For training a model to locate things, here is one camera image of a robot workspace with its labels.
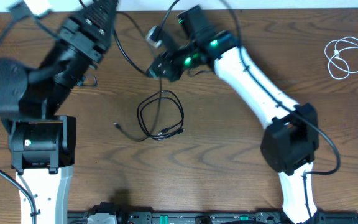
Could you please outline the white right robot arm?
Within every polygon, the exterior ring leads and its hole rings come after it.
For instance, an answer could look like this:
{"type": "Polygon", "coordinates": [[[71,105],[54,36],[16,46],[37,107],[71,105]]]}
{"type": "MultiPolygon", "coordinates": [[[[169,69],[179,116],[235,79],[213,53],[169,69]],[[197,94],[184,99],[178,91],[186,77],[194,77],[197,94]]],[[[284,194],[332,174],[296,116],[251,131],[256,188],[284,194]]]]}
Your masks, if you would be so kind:
{"type": "Polygon", "coordinates": [[[276,87],[230,32],[192,31],[188,38],[190,43],[180,47],[161,27],[153,27],[146,41],[166,51],[151,64],[148,75],[176,81],[187,69],[211,67],[244,100],[264,130],[260,150],[279,176],[284,214],[292,223],[312,221],[317,208],[307,176],[319,146],[316,110],[276,87]]]}

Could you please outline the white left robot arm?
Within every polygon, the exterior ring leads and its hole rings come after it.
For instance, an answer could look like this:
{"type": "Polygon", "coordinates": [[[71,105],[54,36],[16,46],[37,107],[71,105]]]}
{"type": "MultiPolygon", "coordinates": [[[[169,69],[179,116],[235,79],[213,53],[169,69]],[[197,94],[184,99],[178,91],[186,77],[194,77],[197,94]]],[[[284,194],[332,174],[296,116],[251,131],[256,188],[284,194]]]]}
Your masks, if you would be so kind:
{"type": "Polygon", "coordinates": [[[0,58],[0,120],[8,134],[22,223],[66,223],[75,164],[76,119],[58,110],[108,52],[118,2],[94,1],[52,34],[38,67],[0,58]]]}

